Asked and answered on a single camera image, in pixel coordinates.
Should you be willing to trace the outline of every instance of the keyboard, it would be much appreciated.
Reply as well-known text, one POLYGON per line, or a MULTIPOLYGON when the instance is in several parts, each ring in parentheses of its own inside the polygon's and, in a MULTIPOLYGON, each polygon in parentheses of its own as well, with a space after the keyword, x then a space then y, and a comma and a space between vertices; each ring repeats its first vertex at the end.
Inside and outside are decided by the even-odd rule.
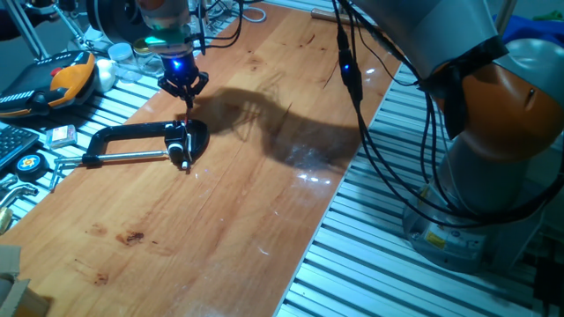
POLYGON ((0 122, 0 170, 27 151, 39 139, 33 132, 0 122))

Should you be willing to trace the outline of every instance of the tape measure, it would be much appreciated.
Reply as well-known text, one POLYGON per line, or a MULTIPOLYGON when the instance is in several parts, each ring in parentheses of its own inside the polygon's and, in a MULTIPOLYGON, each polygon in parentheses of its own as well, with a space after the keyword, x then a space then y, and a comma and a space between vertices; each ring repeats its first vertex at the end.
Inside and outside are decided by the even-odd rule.
POLYGON ((49 164, 45 157, 35 153, 21 157, 16 163, 15 172, 21 181, 36 181, 43 177, 48 169, 49 164))

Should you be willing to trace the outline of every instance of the wooden table surface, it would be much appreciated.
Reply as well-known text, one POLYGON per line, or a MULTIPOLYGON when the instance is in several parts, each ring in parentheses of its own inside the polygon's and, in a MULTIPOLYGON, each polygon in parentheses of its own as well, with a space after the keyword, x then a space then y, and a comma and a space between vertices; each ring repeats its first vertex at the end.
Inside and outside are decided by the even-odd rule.
MULTIPOLYGON (((210 83, 193 114, 212 135, 190 173, 167 160, 80 167, 0 237, 23 247, 21 277, 51 301, 49 315, 274 313, 360 139, 337 26, 258 6, 265 22, 197 58, 210 83)), ((369 120, 390 78, 357 45, 369 120)), ((184 109, 159 92, 128 123, 184 109)), ((121 141, 108 153, 161 149, 162 139, 121 141)))

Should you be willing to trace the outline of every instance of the cardboard box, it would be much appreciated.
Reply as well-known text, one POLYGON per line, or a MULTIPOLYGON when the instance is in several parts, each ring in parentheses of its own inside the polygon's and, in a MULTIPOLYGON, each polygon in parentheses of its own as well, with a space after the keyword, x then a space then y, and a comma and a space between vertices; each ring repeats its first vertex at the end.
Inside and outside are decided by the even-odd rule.
POLYGON ((18 280, 20 247, 0 246, 0 317, 40 317, 49 303, 18 280))

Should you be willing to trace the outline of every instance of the plastic container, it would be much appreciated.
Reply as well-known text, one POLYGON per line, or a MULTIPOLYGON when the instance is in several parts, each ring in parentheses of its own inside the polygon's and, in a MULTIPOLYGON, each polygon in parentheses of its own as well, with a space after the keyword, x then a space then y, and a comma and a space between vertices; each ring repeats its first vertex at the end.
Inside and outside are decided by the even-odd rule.
POLYGON ((50 149, 76 144, 78 141, 77 129, 72 124, 48 130, 46 137, 45 144, 50 149))
POLYGON ((164 72, 162 61, 160 58, 149 50, 145 39, 139 39, 133 43, 133 51, 137 66, 142 73, 151 76, 161 76, 164 72))
POLYGON ((130 44, 117 43, 108 49, 109 58, 117 63, 116 75, 124 83, 134 83, 141 79, 137 70, 137 62, 130 44))

